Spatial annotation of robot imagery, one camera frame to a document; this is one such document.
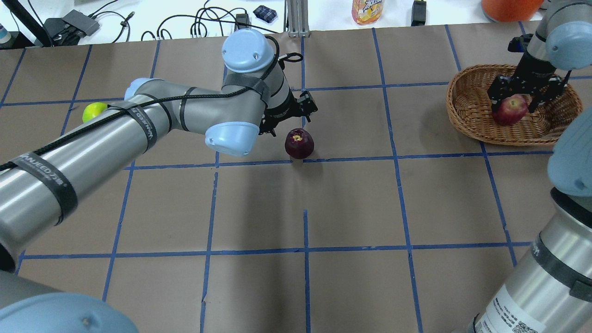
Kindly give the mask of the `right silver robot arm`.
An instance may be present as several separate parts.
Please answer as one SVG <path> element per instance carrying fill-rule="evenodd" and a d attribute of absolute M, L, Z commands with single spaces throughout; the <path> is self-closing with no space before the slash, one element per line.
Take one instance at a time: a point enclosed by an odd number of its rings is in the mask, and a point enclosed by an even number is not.
<path fill-rule="evenodd" d="M 591 2 L 552 0 L 512 76 L 493 80 L 494 108 L 514 93 L 533 106 L 561 92 L 557 70 L 591 64 Z M 574 333 L 591 318 L 591 110 L 564 130 L 548 161 L 556 212 L 463 333 Z"/>

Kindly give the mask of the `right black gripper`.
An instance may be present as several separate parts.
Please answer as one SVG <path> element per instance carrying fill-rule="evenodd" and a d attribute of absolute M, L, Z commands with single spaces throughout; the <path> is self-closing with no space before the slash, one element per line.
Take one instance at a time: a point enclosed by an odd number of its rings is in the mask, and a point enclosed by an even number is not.
<path fill-rule="evenodd" d="M 525 51 L 511 76 L 496 76 L 487 89 L 491 111 L 497 112 L 503 99 L 516 93 L 534 96 L 528 112 L 560 97 L 568 86 L 569 72 L 564 77 L 555 74 L 556 68 L 545 60 Z"/>

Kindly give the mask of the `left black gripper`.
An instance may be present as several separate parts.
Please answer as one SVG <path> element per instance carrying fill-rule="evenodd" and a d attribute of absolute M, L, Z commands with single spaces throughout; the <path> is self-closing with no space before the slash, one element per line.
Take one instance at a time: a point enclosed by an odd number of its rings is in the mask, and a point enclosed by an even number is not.
<path fill-rule="evenodd" d="M 277 137 L 275 128 L 280 122 L 292 117 L 303 117 L 306 123 L 311 122 L 311 114 L 318 111 L 318 107 L 309 91 L 302 91 L 296 99 L 292 92 L 278 107 L 267 108 L 259 125 L 259 135 L 269 134 Z"/>

